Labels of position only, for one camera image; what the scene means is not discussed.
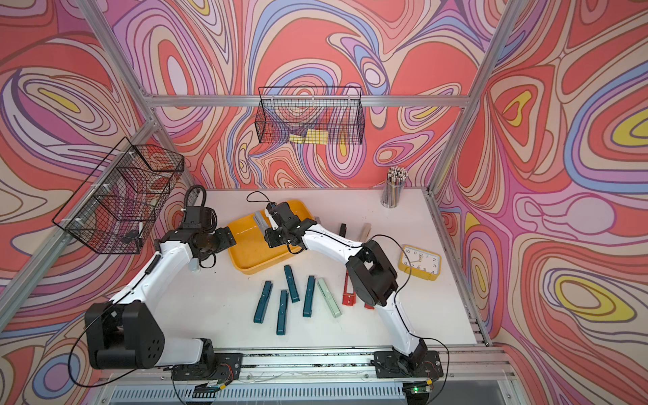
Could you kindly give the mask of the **yellow plastic storage tray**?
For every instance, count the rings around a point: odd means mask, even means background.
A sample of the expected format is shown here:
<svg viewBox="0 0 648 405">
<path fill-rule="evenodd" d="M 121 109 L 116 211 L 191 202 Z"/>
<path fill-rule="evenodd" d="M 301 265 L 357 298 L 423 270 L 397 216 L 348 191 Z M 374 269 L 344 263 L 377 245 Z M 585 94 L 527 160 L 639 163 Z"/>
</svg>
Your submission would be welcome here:
<svg viewBox="0 0 648 405">
<path fill-rule="evenodd" d="M 234 267 L 245 275 L 259 273 L 287 260 L 291 254 L 286 246 L 270 248 L 264 239 L 264 230 L 258 226 L 258 218 L 266 225 L 270 220 L 265 209 L 237 219 L 228 224 L 236 244 L 228 250 Z"/>
</svg>

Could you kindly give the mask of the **grey pruning pliers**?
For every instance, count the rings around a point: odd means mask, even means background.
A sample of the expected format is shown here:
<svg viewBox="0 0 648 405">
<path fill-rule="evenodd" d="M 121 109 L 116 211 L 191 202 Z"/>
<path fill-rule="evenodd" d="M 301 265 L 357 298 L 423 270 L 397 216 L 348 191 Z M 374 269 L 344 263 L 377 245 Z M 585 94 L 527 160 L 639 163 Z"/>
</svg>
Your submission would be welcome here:
<svg viewBox="0 0 648 405">
<path fill-rule="evenodd" d="M 262 233 L 265 232 L 266 229 L 270 227 L 268 222 L 266 221 L 266 217 L 264 216 L 263 212 L 257 211 L 253 214 L 253 219 L 256 223 L 256 226 Z"/>
</svg>

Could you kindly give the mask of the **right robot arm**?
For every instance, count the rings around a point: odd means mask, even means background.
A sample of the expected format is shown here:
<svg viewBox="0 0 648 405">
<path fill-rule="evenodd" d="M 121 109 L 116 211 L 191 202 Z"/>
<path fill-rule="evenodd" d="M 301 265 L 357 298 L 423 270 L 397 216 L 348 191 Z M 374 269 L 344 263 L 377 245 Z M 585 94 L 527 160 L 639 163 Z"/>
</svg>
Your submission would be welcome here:
<svg viewBox="0 0 648 405">
<path fill-rule="evenodd" d="M 410 330 L 411 322 L 400 309 L 397 272 L 378 242 L 351 241 L 314 219 L 300 219 L 287 202 L 269 202 L 265 214 L 269 227 L 264 230 L 264 239 L 269 247 L 299 247 L 342 263 L 356 295 L 377 311 L 388 330 L 396 367 L 408 375 L 420 368 L 428 347 Z"/>
</svg>

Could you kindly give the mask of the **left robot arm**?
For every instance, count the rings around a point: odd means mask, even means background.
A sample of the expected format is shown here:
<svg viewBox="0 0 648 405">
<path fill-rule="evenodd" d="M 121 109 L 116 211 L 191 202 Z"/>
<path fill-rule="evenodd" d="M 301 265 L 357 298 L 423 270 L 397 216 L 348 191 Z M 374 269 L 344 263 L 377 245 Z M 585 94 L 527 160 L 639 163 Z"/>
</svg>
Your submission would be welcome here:
<svg viewBox="0 0 648 405">
<path fill-rule="evenodd" d="M 219 228 L 216 212 L 185 209 L 178 229 L 155 243 L 155 253 L 134 279 L 108 302 L 84 314 L 89 363 L 96 370 L 137 370 L 209 362 L 209 339 L 167 337 L 155 310 L 182 270 L 236 244 L 229 228 Z"/>
</svg>

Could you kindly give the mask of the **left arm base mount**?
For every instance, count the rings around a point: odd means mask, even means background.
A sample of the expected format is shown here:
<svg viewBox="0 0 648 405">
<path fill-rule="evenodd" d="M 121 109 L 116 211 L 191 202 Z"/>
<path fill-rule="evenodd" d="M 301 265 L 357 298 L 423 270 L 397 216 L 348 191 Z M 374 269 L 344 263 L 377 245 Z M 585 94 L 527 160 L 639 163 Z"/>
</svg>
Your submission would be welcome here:
<svg viewBox="0 0 648 405">
<path fill-rule="evenodd" d="M 236 381 L 241 374 L 243 353 L 206 354 L 197 364 L 173 366 L 173 381 Z"/>
</svg>

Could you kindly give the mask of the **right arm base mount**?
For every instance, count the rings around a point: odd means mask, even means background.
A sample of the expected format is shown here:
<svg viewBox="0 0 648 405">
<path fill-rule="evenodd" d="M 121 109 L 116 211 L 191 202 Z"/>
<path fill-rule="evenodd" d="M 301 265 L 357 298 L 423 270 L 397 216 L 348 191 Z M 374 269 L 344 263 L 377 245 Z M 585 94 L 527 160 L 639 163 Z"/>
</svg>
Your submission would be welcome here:
<svg viewBox="0 0 648 405">
<path fill-rule="evenodd" d="M 437 381 L 445 376 L 438 351 L 429 350 L 421 356 L 405 356 L 394 350 L 376 351 L 370 364 L 379 379 L 410 378 Z"/>
</svg>

